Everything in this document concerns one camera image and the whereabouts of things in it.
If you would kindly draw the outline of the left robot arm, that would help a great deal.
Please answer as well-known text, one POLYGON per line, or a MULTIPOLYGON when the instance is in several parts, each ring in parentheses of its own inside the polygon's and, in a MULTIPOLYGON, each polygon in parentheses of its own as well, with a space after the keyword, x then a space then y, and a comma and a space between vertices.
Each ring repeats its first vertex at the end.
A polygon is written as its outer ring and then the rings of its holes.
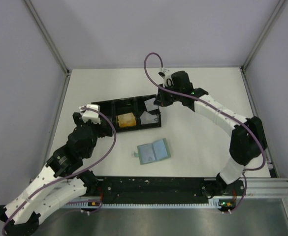
POLYGON ((76 124, 67 142, 54 151, 37 177, 12 202, 0 205, 4 236, 30 236, 55 211, 71 200, 97 191, 98 179, 90 170, 102 161, 82 169, 98 138, 116 137, 113 123, 103 113, 85 108, 74 113, 76 124))

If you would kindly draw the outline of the white credit card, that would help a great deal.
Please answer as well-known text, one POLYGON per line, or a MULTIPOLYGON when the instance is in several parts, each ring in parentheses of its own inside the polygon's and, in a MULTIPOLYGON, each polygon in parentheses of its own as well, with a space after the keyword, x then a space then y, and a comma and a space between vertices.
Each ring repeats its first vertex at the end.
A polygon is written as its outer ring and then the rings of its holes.
POLYGON ((155 100, 156 100, 155 98, 151 98, 144 101, 144 105, 146 107, 147 112, 157 110, 159 108, 158 105, 154 104, 155 100))

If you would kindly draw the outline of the green card holder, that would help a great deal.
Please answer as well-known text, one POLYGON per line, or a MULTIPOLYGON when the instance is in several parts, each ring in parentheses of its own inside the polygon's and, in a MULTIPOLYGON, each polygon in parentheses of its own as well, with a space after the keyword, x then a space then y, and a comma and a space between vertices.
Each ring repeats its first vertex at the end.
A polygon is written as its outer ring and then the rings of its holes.
POLYGON ((166 138, 137 146, 137 151, 133 155, 139 159, 141 165, 159 162, 171 157, 166 138))

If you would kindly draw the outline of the black three-compartment tray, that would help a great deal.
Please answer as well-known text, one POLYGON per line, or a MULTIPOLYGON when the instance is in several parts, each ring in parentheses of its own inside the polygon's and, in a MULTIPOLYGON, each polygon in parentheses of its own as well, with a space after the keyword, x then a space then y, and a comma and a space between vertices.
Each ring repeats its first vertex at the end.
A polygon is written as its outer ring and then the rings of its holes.
POLYGON ((128 132, 161 127, 161 113, 154 105, 156 95, 93 102, 113 123, 116 132, 128 132))

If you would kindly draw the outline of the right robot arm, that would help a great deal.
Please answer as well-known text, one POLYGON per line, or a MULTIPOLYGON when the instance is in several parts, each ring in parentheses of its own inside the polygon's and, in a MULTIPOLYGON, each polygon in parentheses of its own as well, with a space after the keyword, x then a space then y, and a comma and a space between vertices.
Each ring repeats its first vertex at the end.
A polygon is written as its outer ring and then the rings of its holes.
POLYGON ((193 112, 211 120, 231 138, 230 157, 216 177, 216 189, 226 195, 234 189, 234 182, 245 171, 246 166, 256 157, 263 156, 267 141, 260 118, 247 118, 217 102, 202 88, 194 88, 188 73, 177 71, 170 74, 161 68, 158 74, 163 83, 158 86, 155 104, 168 107, 180 102, 193 112))

